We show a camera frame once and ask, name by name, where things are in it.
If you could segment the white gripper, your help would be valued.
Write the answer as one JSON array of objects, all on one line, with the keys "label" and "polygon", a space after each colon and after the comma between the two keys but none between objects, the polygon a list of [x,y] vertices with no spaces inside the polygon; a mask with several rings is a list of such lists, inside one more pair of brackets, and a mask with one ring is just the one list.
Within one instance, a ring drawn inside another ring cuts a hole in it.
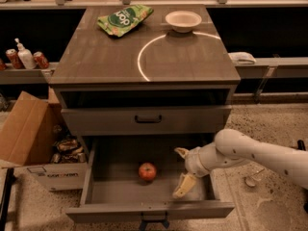
[{"label": "white gripper", "polygon": [[195,186],[196,178],[202,178],[214,169],[240,167],[248,163],[242,158],[231,159],[223,155],[213,142],[191,150],[176,147],[174,151],[185,160],[187,173],[180,174],[178,185],[172,193],[173,198],[184,197]]}]

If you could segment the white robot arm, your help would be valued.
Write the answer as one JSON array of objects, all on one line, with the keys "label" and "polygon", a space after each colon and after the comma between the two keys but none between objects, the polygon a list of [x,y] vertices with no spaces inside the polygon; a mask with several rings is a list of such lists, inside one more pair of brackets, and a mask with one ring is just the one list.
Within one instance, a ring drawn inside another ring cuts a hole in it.
[{"label": "white robot arm", "polygon": [[174,149],[185,161],[186,173],[180,175],[172,196],[182,198],[199,178],[217,168],[237,167],[253,161],[304,189],[308,189],[308,152],[277,144],[260,142],[233,129],[222,129],[214,141],[188,150]]}]

